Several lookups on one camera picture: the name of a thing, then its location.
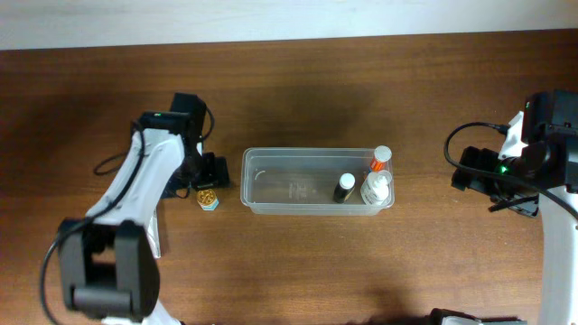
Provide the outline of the orange tube white cap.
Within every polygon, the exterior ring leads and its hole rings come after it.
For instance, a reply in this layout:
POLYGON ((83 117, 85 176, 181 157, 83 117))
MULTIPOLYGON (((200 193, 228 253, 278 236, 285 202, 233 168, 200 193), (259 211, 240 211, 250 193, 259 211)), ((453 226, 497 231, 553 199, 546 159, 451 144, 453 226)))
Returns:
POLYGON ((386 170, 391 158, 392 151, 388 146, 380 145, 376 147, 368 165, 368 174, 371 172, 381 172, 386 170))

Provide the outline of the dark bottle white cap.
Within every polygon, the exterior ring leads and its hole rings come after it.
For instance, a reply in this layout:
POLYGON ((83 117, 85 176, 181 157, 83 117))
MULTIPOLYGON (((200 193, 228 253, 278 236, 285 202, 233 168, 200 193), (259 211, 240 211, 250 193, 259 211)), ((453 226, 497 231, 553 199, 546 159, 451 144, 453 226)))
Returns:
POLYGON ((351 173, 343 173, 333 192, 333 200, 336 203, 344 203, 353 192, 355 187, 355 176, 351 173))

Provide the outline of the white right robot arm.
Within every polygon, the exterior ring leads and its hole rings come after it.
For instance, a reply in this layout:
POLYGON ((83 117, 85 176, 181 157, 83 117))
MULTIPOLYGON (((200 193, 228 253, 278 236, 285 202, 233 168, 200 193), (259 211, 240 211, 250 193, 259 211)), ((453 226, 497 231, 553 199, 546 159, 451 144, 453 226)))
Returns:
POLYGON ((539 168, 531 170, 533 178, 480 170, 452 159, 445 140, 446 161, 456 169, 474 176, 511 183, 538 193, 542 215, 544 255, 540 324, 572 325, 577 322, 577 195, 564 185, 545 186, 538 179, 539 168))

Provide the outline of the gold lid balm jar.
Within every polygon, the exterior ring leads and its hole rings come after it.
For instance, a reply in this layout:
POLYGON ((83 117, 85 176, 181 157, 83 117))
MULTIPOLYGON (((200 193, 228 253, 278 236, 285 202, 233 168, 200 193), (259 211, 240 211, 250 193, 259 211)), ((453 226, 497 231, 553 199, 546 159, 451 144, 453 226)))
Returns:
POLYGON ((219 199, 213 189, 199 190, 196 194, 197 202, 205 211, 213 211, 219 205, 219 199))

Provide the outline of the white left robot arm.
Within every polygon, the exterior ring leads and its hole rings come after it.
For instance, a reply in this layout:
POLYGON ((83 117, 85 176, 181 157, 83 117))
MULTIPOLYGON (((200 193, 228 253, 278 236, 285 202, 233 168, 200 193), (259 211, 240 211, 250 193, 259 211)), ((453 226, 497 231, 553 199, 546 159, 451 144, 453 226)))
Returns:
POLYGON ((175 324, 159 299, 155 214, 166 190, 229 185, 226 162, 203 153, 203 114, 145 112, 115 179, 85 218, 65 219, 59 256, 66 308, 106 324, 175 324))

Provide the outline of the clear plastic container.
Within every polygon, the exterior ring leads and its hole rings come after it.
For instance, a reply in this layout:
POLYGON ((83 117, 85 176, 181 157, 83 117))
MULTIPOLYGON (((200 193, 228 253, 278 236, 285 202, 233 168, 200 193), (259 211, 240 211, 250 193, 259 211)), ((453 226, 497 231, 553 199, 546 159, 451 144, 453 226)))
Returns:
POLYGON ((243 154, 241 202, 256 214, 305 216, 374 216, 395 202, 393 163, 386 164, 389 193, 379 205, 366 204, 360 194, 371 148, 253 147, 243 154), (355 177, 347 200, 333 192, 344 173, 355 177))

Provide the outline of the white medicine box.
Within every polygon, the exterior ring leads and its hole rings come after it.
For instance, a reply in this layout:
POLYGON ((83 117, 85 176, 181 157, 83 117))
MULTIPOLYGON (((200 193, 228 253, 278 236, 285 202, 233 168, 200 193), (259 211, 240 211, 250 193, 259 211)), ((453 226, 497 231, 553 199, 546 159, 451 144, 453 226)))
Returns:
POLYGON ((149 218, 146 235, 154 258, 159 259, 162 256, 162 249, 159 237, 157 209, 153 211, 152 216, 149 218))

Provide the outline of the white squeeze bottle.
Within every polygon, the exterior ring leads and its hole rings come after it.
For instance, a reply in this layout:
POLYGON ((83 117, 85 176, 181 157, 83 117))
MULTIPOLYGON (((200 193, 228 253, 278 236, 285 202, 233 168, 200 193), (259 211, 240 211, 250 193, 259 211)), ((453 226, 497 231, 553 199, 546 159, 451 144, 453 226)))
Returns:
POLYGON ((361 198, 370 206, 388 203, 392 196, 392 180, 392 174, 386 170, 370 172, 360 188, 361 198))

